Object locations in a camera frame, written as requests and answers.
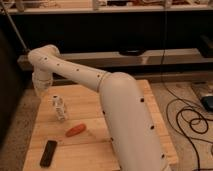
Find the orange object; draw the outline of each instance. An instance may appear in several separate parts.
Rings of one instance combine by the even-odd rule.
[[[72,137],[74,135],[80,134],[86,130],[86,125],[84,123],[74,126],[66,132],[66,137]]]

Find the screw hole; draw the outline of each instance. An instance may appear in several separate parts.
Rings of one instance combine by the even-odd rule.
[[[154,129],[155,127],[154,127],[154,125],[152,125],[151,127],[150,127],[150,129]]]

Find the wooden table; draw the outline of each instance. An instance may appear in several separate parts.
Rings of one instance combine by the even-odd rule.
[[[170,164],[175,164],[178,162],[178,157],[149,83],[140,80],[138,84],[144,92],[145,102],[153,117],[168,161]],[[69,120],[63,123],[57,121],[52,107],[52,96],[55,94],[63,97],[67,106]],[[85,123],[87,130],[74,137],[65,137],[65,132],[79,123]],[[39,166],[39,162],[47,140],[56,140],[58,147],[51,166],[44,169]],[[97,93],[80,85],[50,88],[41,100],[23,170],[119,170]]]

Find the black remote control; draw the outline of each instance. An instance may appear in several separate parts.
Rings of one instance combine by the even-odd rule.
[[[42,155],[40,166],[41,167],[49,167],[57,146],[57,141],[49,140],[44,149],[44,153]]]

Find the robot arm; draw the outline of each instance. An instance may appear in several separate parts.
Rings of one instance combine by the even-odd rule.
[[[35,88],[48,88],[54,72],[99,92],[121,170],[171,171],[135,79],[125,73],[109,73],[66,62],[57,56],[59,51],[52,45],[29,53]]]

